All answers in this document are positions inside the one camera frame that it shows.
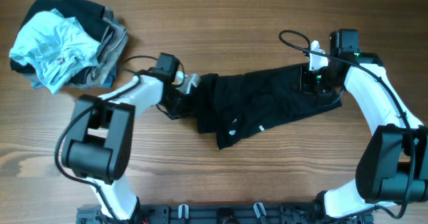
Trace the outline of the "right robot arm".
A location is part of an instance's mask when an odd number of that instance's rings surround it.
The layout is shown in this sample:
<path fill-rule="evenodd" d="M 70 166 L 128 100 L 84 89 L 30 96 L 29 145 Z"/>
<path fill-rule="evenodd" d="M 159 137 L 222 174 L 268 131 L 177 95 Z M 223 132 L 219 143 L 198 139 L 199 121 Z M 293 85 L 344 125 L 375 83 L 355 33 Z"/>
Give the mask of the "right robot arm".
<path fill-rule="evenodd" d="M 359 47 L 355 29 L 330 34 L 330 51 L 309 41 L 302 52 L 308 67 L 300 74 L 300 88 L 321 94 L 341 88 L 359 105 L 371 132 L 356 168 L 355 178 L 314 200 L 316 220 L 339 221 L 398 205 L 400 219 L 410 203 L 427 201 L 427 127 L 405 106 L 387 78 L 375 53 Z"/>

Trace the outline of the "black t-shirt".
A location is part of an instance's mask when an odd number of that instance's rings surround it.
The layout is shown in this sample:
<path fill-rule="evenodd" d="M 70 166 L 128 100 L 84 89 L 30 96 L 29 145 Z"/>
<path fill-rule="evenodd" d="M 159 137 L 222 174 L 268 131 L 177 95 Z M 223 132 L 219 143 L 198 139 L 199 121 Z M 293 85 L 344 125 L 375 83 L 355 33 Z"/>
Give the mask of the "black t-shirt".
<path fill-rule="evenodd" d="M 198 132 L 215 134 L 223 149 L 278 125 L 339 108 L 336 92 L 322 97 L 300 91 L 300 74 L 306 68 L 296 64 L 235 76 L 201 76 L 193 102 Z"/>

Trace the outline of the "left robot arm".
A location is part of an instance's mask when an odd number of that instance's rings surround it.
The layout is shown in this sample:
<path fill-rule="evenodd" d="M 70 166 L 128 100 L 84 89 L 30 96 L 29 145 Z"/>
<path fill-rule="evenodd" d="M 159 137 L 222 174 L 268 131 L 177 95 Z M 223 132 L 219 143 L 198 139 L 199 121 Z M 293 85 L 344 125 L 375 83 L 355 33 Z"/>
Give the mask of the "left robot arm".
<path fill-rule="evenodd" d="M 99 201 L 99 205 L 79 208 L 77 223 L 168 221 L 169 210 L 142 205 L 125 175 L 134 121 L 151 106 L 172 120 L 184 117 L 184 101 L 200 78 L 187 75 L 171 54 L 161 53 L 155 60 L 155 66 L 134 72 L 129 83 L 111 93 L 79 97 L 58 139 L 56 167 L 67 179 L 89 185 Z"/>

